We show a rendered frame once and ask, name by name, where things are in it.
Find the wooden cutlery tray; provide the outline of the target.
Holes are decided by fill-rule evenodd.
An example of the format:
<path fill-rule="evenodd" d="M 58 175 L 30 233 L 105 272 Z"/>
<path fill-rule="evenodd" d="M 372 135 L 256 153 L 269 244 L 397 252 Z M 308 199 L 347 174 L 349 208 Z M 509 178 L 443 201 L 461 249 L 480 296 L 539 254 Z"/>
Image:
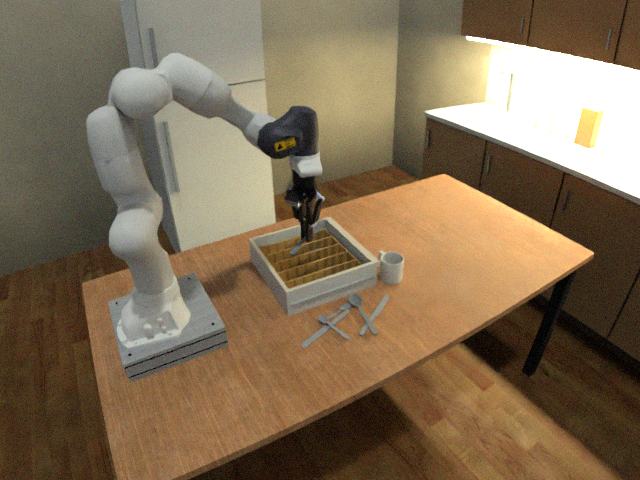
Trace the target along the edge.
<path fill-rule="evenodd" d="M 298 236 L 259 248 L 288 289 L 362 265 L 326 229 L 290 255 L 300 241 Z"/>

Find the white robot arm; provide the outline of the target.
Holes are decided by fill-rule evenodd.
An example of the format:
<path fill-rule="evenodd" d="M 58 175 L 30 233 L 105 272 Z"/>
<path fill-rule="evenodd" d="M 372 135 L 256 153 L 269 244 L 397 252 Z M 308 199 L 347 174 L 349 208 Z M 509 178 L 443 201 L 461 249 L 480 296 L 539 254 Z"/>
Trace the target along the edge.
<path fill-rule="evenodd" d="M 178 338 L 191 315 L 168 253 L 158 242 L 162 198 L 145 172 L 136 119 L 155 116 L 173 100 L 197 115 L 224 119 L 270 158 L 289 156 L 290 168 L 300 177 L 322 175 L 322 166 L 318 115 L 309 107 L 292 106 L 277 120 L 253 112 L 233 98 L 219 75 L 180 53 L 164 57 L 152 71 L 122 71 L 112 79 L 107 105 L 87 117 L 86 127 L 102 188 L 119 212 L 109 231 L 109 248 L 126 260 L 135 282 L 117 323 L 120 343 L 130 350 Z"/>

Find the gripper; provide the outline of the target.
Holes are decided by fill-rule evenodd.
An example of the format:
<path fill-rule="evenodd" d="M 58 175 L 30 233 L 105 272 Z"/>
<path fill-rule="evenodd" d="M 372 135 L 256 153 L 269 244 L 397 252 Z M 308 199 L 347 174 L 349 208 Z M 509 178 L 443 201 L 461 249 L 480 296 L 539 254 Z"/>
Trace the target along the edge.
<path fill-rule="evenodd" d="M 293 187 L 291 188 L 303 188 L 306 189 L 308 200 L 305 204 L 301 204 L 298 207 L 292 207 L 294 218 L 298 219 L 298 223 L 301 225 L 301 240 L 306 236 L 306 242 L 310 242 L 313 239 L 313 226 L 319 220 L 323 201 L 326 196 L 322 196 L 318 190 L 318 176 L 300 177 L 294 170 L 292 170 Z M 290 189 L 291 189 L 290 188 Z M 288 189 L 286 193 L 289 192 Z M 316 204 L 313 212 L 313 202 L 316 197 Z M 312 217 L 313 216 L 313 217 Z"/>

